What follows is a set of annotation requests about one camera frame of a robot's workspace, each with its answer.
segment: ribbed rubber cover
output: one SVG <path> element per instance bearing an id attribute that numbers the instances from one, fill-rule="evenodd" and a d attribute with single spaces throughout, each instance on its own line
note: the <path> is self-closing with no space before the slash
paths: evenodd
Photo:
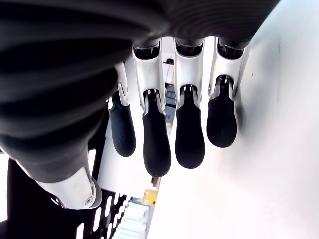
<path id="1" fill-rule="evenodd" d="M 234 102 L 219 96 L 208 103 L 207 137 L 217 147 L 232 145 L 237 134 Z"/>
<path id="2" fill-rule="evenodd" d="M 166 128 L 166 116 L 158 111 L 156 101 L 149 102 L 149 111 L 143 116 L 143 158 L 147 172 L 163 177 L 170 169 L 171 153 Z"/>
<path id="3" fill-rule="evenodd" d="M 193 92 L 185 93 L 184 105 L 176 111 L 175 144 L 176 158 L 185 168 L 197 168 L 204 160 L 205 142 L 200 115 L 200 109 L 194 103 Z"/>
<path id="4" fill-rule="evenodd" d="M 114 148 L 122 157 L 129 157 L 136 146 L 130 105 L 123 106 L 118 99 L 113 101 L 109 113 Z"/>
<path id="5" fill-rule="evenodd" d="M 219 36 L 246 42 L 279 0 L 178 0 L 167 6 L 170 34 L 180 38 Z"/>

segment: white surface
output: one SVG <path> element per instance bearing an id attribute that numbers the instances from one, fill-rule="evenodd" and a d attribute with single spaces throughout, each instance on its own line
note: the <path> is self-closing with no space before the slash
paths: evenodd
<path id="1" fill-rule="evenodd" d="M 6 209 L 8 162 L 9 156 L 7 154 L 0 154 L 0 222 L 8 218 Z"/>
<path id="2" fill-rule="evenodd" d="M 206 157 L 192 170 L 172 158 L 148 239 L 319 238 L 318 12 L 317 0 L 283 0 L 257 32 L 230 148 L 207 140 L 203 94 Z M 206 43 L 204 93 L 212 39 Z M 172 156 L 175 137 L 174 129 Z"/>

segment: black rubber fingertip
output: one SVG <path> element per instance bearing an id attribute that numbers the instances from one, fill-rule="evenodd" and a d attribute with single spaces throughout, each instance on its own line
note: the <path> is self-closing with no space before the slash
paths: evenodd
<path id="1" fill-rule="evenodd" d="M 217 147 L 232 145 L 237 134 L 234 102 L 228 97 L 219 96 L 208 103 L 207 136 Z"/>
<path id="2" fill-rule="evenodd" d="M 204 160 L 205 142 L 200 115 L 200 109 L 194 104 L 193 96 L 185 95 L 184 105 L 176 111 L 175 144 L 176 158 L 184 168 L 197 168 Z"/>
<path id="3" fill-rule="evenodd" d="M 166 116 L 150 105 L 148 113 L 143 116 L 143 127 L 145 169 L 153 177 L 163 177 L 171 166 Z"/>
<path id="4" fill-rule="evenodd" d="M 114 148 L 122 157 L 129 157 L 136 147 L 130 105 L 123 106 L 119 99 L 113 100 L 109 113 Z"/>

